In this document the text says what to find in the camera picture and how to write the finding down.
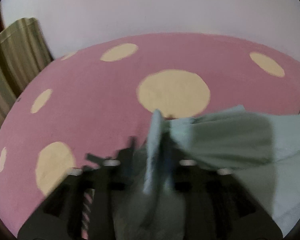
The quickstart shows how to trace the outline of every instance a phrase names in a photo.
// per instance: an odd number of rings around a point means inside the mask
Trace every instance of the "polka dot fabric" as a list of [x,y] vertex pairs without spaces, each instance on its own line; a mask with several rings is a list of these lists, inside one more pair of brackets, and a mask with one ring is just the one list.
[[19,99],[0,130],[0,218],[14,235],[85,153],[115,155],[133,135],[143,143],[155,107],[297,114],[300,62],[227,36],[148,34],[55,60]]

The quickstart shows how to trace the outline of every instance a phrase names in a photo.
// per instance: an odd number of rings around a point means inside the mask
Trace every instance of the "striped curtain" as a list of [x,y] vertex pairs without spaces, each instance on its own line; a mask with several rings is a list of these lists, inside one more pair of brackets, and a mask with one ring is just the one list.
[[16,98],[51,61],[37,19],[22,18],[0,33],[0,127]]

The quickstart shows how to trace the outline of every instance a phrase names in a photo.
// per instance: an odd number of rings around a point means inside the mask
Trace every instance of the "curtain fold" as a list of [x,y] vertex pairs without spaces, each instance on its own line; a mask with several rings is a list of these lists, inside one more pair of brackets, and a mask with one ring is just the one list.
[[37,19],[19,19],[0,33],[0,127],[16,98],[51,61]]

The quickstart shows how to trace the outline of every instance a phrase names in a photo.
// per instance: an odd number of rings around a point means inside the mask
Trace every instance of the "yellow polka dot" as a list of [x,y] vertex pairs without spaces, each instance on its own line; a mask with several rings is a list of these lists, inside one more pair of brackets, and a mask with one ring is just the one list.
[[30,112],[32,114],[38,112],[40,110],[41,107],[43,107],[46,102],[49,100],[50,96],[52,93],[52,89],[47,89],[44,92],[42,92],[34,101],[34,103],[32,104],[31,110]]
[[49,144],[39,153],[35,169],[38,188],[47,196],[74,166],[75,160],[68,145],[63,142]]
[[61,60],[65,60],[65,59],[67,59],[67,58],[70,58],[70,57],[72,57],[72,56],[73,56],[74,54],[76,54],[76,53],[77,53],[77,51],[71,52],[71,53],[65,55]]
[[207,84],[195,73],[164,70],[146,77],[137,89],[147,110],[159,109],[165,117],[182,118],[202,112],[210,101]]
[[100,58],[103,61],[116,61],[131,56],[138,50],[138,46],[132,43],[124,43],[108,49]]
[[7,149],[6,149],[6,147],[4,147],[2,149],[1,155],[0,155],[0,172],[3,171],[4,164],[6,162],[6,158],[7,158]]
[[272,58],[257,52],[251,52],[250,58],[267,73],[276,77],[284,77],[283,68]]

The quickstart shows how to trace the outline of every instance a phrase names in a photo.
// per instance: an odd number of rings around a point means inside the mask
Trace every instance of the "large yellow dot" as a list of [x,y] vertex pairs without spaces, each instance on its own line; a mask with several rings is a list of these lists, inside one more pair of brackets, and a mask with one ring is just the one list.
[[35,169],[38,188],[47,196],[73,167],[75,160],[68,145],[63,142],[49,144],[39,153]]
[[100,60],[103,61],[116,61],[123,59],[125,57],[131,56],[138,50],[138,46],[132,43],[124,43],[108,49],[104,54],[102,54]]
[[33,102],[30,112],[32,114],[38,112],[41,107],[43,107],[46,102],[49,100],[52,93],[52,89],[47,89],[42,92]]
[[77,53],[77,51],[73,51],[73,52],[71,52],[71,53],[65,55],[61,60],[68,59],[68,58],[72,57],[72,56],[73,56],[74,54],[76,54],[76,53]]
[[251,52],[250,58],[267,73],[276,77],[284,77],[283,68],[272,58],[257,52]]
[[210,101],[207,84],[195,73],[164,70],[147,76],[137,89],[147,110],[159,109],[165,117],[182,118],[202,112]]
[[7,149],[6,149],[6,147],[4,147],[2,149],[1,155],[0,155],[0,172],[3,171],[4,164],[6,162],[6,158],[7,158]]

